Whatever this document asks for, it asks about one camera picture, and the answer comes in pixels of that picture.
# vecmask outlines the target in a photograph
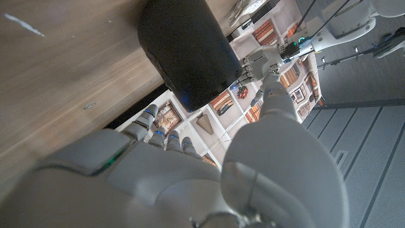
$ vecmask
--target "wooden table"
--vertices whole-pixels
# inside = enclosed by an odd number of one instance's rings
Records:
[[[236,0],[207,2],[231,33]],[[38,159],[103,128],[163,83],[134,26],[144,3],[0,1],[0,199]]]

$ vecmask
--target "black cylindrical object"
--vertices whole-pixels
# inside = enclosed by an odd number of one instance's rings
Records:
[[[239,61],[204,0],[150,0],[139,42],[184,108],[193,111],[240,75]]]

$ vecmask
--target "metal rod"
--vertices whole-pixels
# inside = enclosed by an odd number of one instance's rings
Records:
[[[371,48],[371,49],[369,49],[367,51],[363,51],[362,53],[356,53],[354,55],[351,55],[351,56],[348,56],[348,57],[345,57],[345,58],[341,58],[341,59],[338,59],[338,60],[334,60],[334,61],[325,63],[323,65],[318,66],[318,69],[325,69],[325,67],[329,67],[329,66],[332,66],[332,65],[338,65],[339,63],[341,63],[343,61],[351,60],[353,58],[358,58],[358,56],[363,56],[363,55],[366,55],[366,54],[370,54],[374,50],[375,50],[375,48]]]
[[[298,26],[296,28],[296,30],[294,31],[293,34],[295,34],[298,31],[298,28],[302,25],[302,23],[304,22],[304,19],[306,18],[306,16],[308,15],[309,11],[311,10],[312,6],[314,5],[314,3],[316,2],[316,0],[313,0],[311,5],[309,5],[309,8],[306,10],[304,16],[302,17],[301,21],[299,21]]]

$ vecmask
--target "gray floor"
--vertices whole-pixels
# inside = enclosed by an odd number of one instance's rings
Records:
[[[344,176],[350,228],[404,227],[405,106],[313,110],[302,125]]]
[[[270,1],[275,5],[277,0]],[[303,15],[312,0],[297,0],[297,5]],[[317,1],[305,22],[319,16],[333,0]],[[405,17],[377,17],[377,26],[370,33],[339,46],[330,47],[316,55],[318,65],[322,57],[333,61],[354,54],[354,47],[360,51],[372,48],[371,43],[378,43],[381,36],[387,32],[395,32],[399,27],[405,27]],[[359,61],[349,60],[320,70],[320,84],[325,104],[355,103],[379,101],[386,99],[405,99],[405,57],[398,51],[382,59],[372,56],[360,57]]]

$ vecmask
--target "black cable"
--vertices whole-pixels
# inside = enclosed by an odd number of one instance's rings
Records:
[[[322,27],[320,28],[320,29],[318,29],[318,31],[316,31],[311,37],[309,37],[310,39],[312,39],[314,36],[316,36],[317,34],[318,34],[318,32],[320,32],[323,28],[324,28],[324,26],[327,24],[327,23],[329,23],[330,22],[330,20],[334,17],[334,16],[336,16],[336,14],[341,10],[341,9],[343,9],[343,7],[347,4],[347,3],[349,3],[349,1],[350,0],[347,0],[330,18],[329,18],[329,20],[327,20],[323,25],[322,25]]]
[[[293,35],[298,31],[298,28],[302,25],[302,23],[304,22],[304,19],[306,18],[306,16],[308,15],[309,11],[311,10],[312,6],[314,5],[314,3],[316,2],[316,0],[312,1],[311,5],[309,6],[309,8],[306,10],[304,16],[302,17],[301,21],[299,21],[298,26],[296,28],[296,30],[294,31]]]

